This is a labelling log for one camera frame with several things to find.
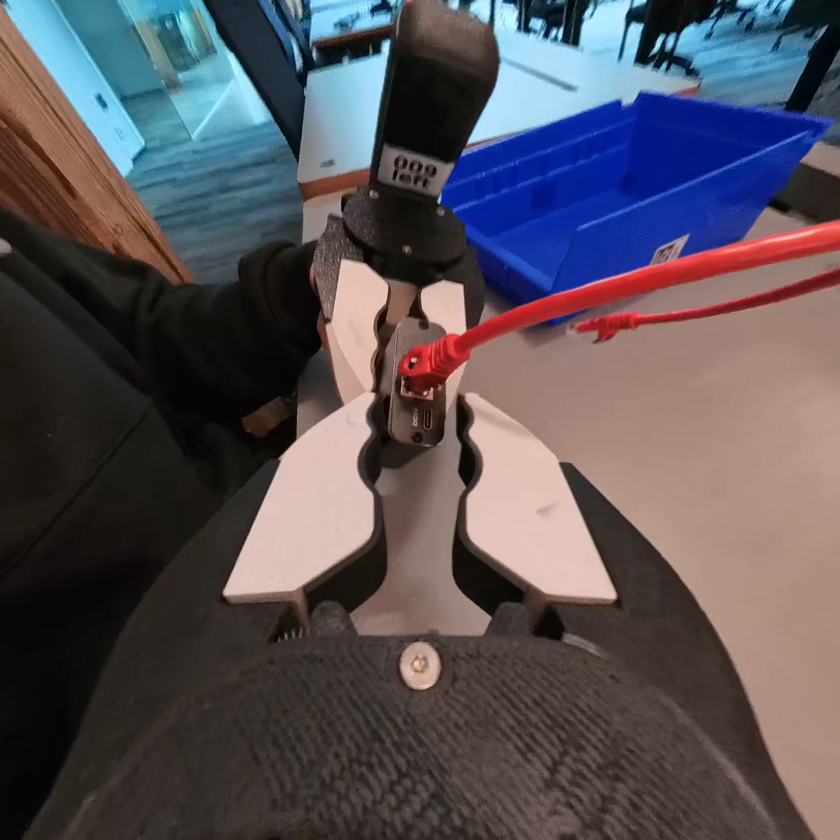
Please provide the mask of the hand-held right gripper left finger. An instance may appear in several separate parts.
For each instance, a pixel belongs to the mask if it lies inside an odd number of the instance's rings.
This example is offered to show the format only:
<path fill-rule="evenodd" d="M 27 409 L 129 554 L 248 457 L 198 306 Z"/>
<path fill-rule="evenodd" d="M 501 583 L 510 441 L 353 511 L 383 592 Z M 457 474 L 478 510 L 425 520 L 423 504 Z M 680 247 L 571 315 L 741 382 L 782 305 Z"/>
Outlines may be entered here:
<path fill-rule="evenodd" d="M 336 602 L 351 613 L 382 586 L 380 408 L 373 393 L 364 393 L 280 458 L 224 586 L 227 603 L 286 603 L 312 613 Z"/>

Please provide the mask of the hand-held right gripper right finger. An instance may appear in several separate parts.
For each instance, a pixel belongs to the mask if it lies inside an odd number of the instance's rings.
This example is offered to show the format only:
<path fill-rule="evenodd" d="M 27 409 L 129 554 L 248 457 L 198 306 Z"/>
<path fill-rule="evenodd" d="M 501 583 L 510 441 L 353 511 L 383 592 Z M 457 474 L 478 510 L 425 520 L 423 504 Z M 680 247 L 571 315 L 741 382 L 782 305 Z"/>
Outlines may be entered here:
<path fill-rule="evenodd" d="M 616 586 L 553 451 L 476 393 L 457 400 L 460 443 L 453 576 L 485 614 L 523 604 L 610 606 Z"/>

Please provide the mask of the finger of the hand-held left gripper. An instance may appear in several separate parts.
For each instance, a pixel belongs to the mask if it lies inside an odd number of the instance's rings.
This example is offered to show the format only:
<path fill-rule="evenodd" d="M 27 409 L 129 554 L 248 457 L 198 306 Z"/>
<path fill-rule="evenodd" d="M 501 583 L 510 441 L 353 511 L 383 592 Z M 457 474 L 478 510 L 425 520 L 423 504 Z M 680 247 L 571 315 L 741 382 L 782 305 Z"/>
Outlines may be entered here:
<path fill-rule="evenodd" d="M 420 320 L 427 324 L 419 328 L 423 342 L 433 342 L 446 334 L 460 335 L 467 331 L 466 292 L 462 284 L 439 280 L 418 291 Z"/>
<path fill-rule="evenodd" d="M 380 317 L 390 297 L 387 281 L 364 263 L 342 259 L 332 315 L 325 335 L 333 379 L 341 403 L 348 405 L 377 386 Z"/>

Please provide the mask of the black network splitter box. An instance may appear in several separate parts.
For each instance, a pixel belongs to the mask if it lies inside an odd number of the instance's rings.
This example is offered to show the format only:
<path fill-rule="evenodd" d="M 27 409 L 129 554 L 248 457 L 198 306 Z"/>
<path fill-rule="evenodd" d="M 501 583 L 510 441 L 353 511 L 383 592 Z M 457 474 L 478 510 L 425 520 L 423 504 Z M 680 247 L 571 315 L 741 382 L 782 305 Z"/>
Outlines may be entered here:
<path fill-rule="evenodd" d="M 398 450 L 433 448 L 445 435 L 447 385 L 419 395 L 403 388 L 399 364 L 409 351 L 445 336 L 445 330 L 425 318 L 405 317 L 382 345 L 377 364 L 377 394 L 383 400 L 385 431 Z"/>

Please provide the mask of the blue plastic bin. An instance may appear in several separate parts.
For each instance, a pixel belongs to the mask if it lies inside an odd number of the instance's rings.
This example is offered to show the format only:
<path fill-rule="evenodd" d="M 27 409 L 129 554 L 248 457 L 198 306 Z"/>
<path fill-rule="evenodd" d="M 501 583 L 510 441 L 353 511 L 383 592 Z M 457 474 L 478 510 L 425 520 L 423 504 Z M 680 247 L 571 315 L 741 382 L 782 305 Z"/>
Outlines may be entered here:
<path fill-rule="evenodd" d="M 641 92 L 464 153 L 442 202 L 522 305 L 738 242 L 832 125 Z"/>

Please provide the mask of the white top desk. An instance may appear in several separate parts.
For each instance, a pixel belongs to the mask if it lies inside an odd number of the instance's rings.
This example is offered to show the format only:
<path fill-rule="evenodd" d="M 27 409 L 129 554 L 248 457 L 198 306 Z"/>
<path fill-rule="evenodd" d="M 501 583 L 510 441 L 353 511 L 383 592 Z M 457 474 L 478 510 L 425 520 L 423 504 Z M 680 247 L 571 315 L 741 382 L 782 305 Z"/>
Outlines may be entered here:
<path fill-rule="evenodd" d="M 468 147 L 569 118 L 639 92 L 695 95 L 698 80 L 670 76 L 522 33 L 497 31 L 500 71 Z M 387 53 L 311 73 L 297 180 L 303 198 L 368 181 Z"/>

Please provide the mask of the grey desk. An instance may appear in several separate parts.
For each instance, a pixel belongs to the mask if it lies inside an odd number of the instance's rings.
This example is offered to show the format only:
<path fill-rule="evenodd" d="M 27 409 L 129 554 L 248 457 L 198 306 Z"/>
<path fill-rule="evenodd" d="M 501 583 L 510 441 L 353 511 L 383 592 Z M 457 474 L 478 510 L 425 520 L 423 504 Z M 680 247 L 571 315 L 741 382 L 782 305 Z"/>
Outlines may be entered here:
<path fill-rule="evenodd" d="M 476 392 L 575 466 L 716 628 L 775 767 L 838 838 L 838 289 L 589 343 L 472 355 Z"/>

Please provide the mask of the person in black hoodie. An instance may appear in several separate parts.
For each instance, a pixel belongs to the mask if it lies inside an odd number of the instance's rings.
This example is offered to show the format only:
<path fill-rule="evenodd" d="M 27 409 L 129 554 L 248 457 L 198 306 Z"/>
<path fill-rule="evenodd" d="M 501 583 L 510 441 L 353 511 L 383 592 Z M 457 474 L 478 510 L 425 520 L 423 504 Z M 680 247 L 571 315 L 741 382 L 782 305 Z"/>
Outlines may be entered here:
<path fill-rule="evenodd" d="M 159 709 L 214 666 L 207 619 L 244 626 L 221 662 L 274 622 L 219 601 L 264 464 L 291 435 L 166 401 L 126 343 L 131 260 L 2 208 L 2 838 L 64 835 Z"/>

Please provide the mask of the wooden pillar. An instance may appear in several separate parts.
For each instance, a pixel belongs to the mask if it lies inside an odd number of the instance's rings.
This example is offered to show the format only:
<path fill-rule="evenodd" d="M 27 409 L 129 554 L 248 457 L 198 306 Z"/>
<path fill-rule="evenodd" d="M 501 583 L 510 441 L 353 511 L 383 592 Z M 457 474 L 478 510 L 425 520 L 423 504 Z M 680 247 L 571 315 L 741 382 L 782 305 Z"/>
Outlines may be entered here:
<path fill-rule="evenodd" d="M 1 12 L 2 205 L 84 245 L 152 266 L 176 285 L 193 274 L 59 84 Z"/>

